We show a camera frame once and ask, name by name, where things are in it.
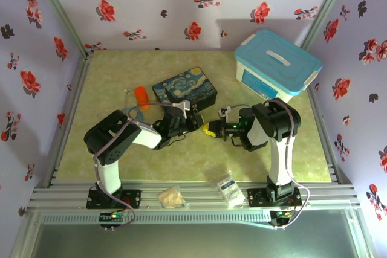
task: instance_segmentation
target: wall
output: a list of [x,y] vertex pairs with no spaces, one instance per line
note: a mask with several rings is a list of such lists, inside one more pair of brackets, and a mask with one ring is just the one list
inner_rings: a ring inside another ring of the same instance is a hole
[[0,7],[0,256],[8,257],[46,175],[80,54],[47,0]]
[[323,0],[61,0],[88,50],[234,50],[260,28],[300,45]]
[[314,88],[338,163],[355,185],[380,257],[387,257],[386,0],[336,0],[310,52]]

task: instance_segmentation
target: small packet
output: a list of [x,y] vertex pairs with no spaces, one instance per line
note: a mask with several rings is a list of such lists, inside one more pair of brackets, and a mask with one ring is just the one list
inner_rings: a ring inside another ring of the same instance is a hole
[[188,206],[177,186],[159,193],[157,198],[164,208],[185,208]]
[[229,171],[228,175],[217,184],[220,192],[229,204],[229,207],[235,207],[244,202],[245,196],[232,177],[231,171]]

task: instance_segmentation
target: mounting plate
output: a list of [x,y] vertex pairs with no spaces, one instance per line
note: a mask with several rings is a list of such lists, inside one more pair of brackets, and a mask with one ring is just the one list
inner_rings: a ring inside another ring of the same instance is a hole
[[[122,190],[118,196],[119,199],[128,203],[132,208],[140,207],[141,190]],[[124,205],[106,198],[106,195],[99,190],[90,190],[86,208],[89,210],[103,210],[103,209],[123,209]]]
[[294,203],[289,201],[289,199],[294,200],[297,206],[302,205],[302,200],[300,196],[300,190],[294,188],[294,192],[291,196],[284,198],[277,202],[270,202],[267,197],[266,188],[261,187],[258,189],[247,189],[247,199],[249,200],[250,208],[257,207],[294,207]]

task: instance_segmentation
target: green table surface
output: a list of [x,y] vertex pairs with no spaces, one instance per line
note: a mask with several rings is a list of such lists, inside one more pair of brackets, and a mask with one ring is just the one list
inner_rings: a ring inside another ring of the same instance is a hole
[[[155,101],[152,85],[196,66],[218,91],[216,103],[200,112],[205,122],[218,119],[217,110],[227,105],[264,101],[235,79],[233,51],[97,51],[83,84],[57,178],[95,180],[93,160],[83,136],[112,111],[123,109],[125,89],[144,86],[150,101]],[[289,104],[298,110],[302,120],[293,147],[294,177],[303,182],[330,182],[307,92],[293,97]],[[128,105],[135,105],[132,93],[128,95]],[[163,116],[158,106],[143,113],[148,123]],[[237,118],[236,109],[230,121]],[[230,140],[224,142],[199,129],[187,134],[184,141],[158,151],[133,144],[119,163],[121,179],[216,181],[231,170],[237,181],[266,182],[270,143],[248,152],[232,146]]]

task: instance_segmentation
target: orange object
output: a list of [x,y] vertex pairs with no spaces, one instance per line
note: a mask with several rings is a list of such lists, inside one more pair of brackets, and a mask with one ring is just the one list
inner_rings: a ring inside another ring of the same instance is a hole
[[[149,103],[148,94],[146,93],[146,89],[144,87],[137,87],[134,89],[134,95],[137,100],[137,104],[145,104]],[[149,108],[149,105],[140,106],[142,109]]]

